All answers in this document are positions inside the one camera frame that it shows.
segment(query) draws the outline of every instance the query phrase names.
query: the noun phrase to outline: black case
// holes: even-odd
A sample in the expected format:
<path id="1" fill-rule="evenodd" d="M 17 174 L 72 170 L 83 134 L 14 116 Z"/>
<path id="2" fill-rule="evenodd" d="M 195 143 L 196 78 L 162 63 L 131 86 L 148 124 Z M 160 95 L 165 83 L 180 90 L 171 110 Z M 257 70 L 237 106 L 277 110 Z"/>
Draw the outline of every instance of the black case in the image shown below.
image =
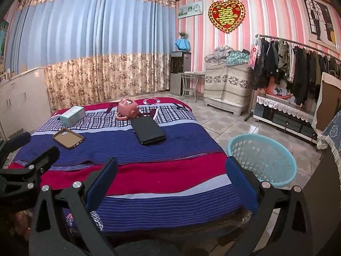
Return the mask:
<path id="1" fill-rule="evenodd" d="M 165 132 L 151 116 L 134 118 L 131 125 L 139 142 L 143 145 L 158 143 L 166 139 Z"/>

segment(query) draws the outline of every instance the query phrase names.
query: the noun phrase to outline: striped bedspread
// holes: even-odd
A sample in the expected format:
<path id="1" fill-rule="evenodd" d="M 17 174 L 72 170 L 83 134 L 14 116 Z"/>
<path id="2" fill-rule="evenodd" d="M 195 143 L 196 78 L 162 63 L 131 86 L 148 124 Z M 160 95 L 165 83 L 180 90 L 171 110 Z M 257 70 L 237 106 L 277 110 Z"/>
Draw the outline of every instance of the striped bedspread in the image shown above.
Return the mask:
<path id="1" fill-rule="evenodd" d="M 84 136 L 72 150 L 55 142 L 52 135 L 63 128 L 58 114 L 20 149 L 10 168 L 22 168 L 53 145 L 59 160 L 42 175 L 42 185 L 66 188 L 101 169 L 111 157 L 118 174 L 100 207 L 91 212 L 104 232 L 170 228 L 217 219 L 241 206 L 228 176 L 227 158 L 221 147 L 197 122 L 192 110 L 167 97 L 136 101 L 142 113 L 154 110 L 154 120 L 167 140 L 141 145 L 130 121 L 115 119 L 118 103 L 85 106 L 86 117 L 70 129 Z M 65 212 L 70 226 L 72 214 Z"/>

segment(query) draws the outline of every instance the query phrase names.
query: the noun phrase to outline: heart-shaped wall decoration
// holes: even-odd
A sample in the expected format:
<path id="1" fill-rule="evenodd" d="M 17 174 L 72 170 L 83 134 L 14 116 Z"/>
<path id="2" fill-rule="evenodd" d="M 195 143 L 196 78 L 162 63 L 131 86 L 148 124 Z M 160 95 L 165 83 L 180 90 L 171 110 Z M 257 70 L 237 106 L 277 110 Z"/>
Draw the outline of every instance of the heart-shaped wall decoration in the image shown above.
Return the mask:
<path id="1" fill-rule="evenodd" d="M 237 0 L 214 2 L 208 11 L 214 26 L 226 33 L 234 30 L 245 17 L 245 7 Z"/>

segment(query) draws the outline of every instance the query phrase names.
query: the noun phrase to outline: framed picture of couple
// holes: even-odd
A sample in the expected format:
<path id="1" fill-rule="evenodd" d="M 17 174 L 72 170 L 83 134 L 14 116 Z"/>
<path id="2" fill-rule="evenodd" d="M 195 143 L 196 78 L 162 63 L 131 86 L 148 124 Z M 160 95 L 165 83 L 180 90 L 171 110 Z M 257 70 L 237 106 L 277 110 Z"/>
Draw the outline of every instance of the framed picture of couple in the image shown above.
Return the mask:
<path id="1" fill-rule="evenodd" d="M 339 53 L 339 32 L 330 5 L 320 0 L 302 0 L 309 40 Z"/>

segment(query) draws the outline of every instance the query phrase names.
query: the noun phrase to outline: white lace cloth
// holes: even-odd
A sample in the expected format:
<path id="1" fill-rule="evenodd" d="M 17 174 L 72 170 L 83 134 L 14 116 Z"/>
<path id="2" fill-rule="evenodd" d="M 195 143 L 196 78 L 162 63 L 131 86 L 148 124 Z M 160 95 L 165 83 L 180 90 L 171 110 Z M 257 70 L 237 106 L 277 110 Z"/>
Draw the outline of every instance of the white lace cloth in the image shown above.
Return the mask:
<path id="1" fill-rule="evenodd" d="M 310 124 L 313 122 L 314 118 L 313 115 L 306 113 L 303 110 L 296 109 L 294 106 L 290 106 L 289 104 L 281 103 L 277 100 L 272 100 L 267 97 L 262 97 L 259 95 L 257 95 L 257 103 L 260 105 L 267 106 L 269 108 L 277 109 L 281 112 L 287 113 L 294 117 L 300 118 L 301 120 L 305 120 Z"/>

